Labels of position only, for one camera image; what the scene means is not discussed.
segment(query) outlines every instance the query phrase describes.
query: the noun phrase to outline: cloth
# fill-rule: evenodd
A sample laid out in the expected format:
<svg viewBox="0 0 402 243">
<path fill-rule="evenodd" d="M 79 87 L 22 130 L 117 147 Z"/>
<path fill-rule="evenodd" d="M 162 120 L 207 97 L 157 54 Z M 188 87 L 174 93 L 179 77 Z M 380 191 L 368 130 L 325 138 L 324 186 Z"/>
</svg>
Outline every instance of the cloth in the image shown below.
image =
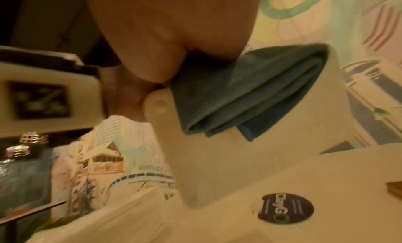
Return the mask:
<svg viewBox="0 0 402 243">
<path fill-rule="evenodd" d="M 232 63 L 187 58 L 171 84 L 183 132 L 210 137 L 237 126 L 252 141 L 304 97 L 327 56 L 313 44 L 261 48 Z"/>
</svg>

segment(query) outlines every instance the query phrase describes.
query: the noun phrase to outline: table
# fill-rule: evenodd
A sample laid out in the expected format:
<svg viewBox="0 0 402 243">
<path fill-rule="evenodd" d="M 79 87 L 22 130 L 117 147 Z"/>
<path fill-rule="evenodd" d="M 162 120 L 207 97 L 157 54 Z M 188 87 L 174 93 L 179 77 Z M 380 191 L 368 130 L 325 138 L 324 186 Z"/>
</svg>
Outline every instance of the table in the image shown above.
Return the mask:
<svg viewBox="0 0 402 243">
<path fill-rule="evenodd" d="M 62 204 L 66 203 L 66 201 L 63 202 L 56 202 L 56 203 L 49 203 L 34 209 L 31 209 L 30 211 L 27 211 L 23 214 L 17 215 L 15 217 L 7 218 L 7 219 L 1 219 L 0 220 L 0 226 L 5 225 L 5 243 L 15 243 L 17 242 L 17 222 L 18 220 L 29 217 L 31 215 L 37 214 L 39 212 L 49 210 L 51 208 L 60 206 Z"/>
<path fill-rule="evenodd" d="M 402 180 L 402 144 L 319 155 L 201 209 L 171 199 L 167 233 L 155 243 L 400 243 L 402 200 L 386 182 Z M 306 221 L 277 225 L 252 213 L 261 197 L 308 199 Z"/>
</svg>

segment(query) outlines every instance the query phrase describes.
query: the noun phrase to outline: hand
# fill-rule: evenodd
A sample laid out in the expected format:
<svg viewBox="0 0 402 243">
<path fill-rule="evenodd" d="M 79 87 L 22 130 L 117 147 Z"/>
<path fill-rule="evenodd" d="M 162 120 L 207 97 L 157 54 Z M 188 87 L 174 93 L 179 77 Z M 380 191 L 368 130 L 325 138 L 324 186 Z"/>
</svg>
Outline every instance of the hand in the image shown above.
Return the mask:
<svg viewBox="0 0 402 243">
<path fill-rule="evenodd" d="M 143 101 L 160 85 L 136 77 L 122 65 L 99 71 L 108 114 L 145 121 Z"/>
</svg>

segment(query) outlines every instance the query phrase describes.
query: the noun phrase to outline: round label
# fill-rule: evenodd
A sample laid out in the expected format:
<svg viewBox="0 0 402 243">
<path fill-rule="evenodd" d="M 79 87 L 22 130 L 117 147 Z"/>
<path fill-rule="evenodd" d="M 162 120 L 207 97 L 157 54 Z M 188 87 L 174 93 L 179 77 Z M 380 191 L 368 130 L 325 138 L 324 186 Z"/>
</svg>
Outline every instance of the round label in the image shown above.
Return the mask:
<svg viewBox="0 0 402 243">
<path fill-rule="evenodd" d="M 268 194 L 263 196 L 263 201 L 258 218 L 274 224 L 299 223 L 314 213 L 314 206 L 310 201 L 294 194 Z"/>
</svg>

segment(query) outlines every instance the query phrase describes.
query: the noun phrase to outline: gray towel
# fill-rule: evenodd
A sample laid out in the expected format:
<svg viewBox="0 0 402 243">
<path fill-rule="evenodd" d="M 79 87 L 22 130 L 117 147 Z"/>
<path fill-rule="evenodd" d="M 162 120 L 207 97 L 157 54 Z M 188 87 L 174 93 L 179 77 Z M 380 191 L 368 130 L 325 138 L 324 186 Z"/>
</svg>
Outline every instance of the gray towel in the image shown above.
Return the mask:
<svg viewBox="0 0 402 243">
<path fill-rule="evenodd" d="M 327 56 L 315 44 L 257 49 L 232 63 L 188 57 L 171 84 L 183 132 L 209 137 L 237 126 L 252 141 L 304 97 Z"/>
</svg>

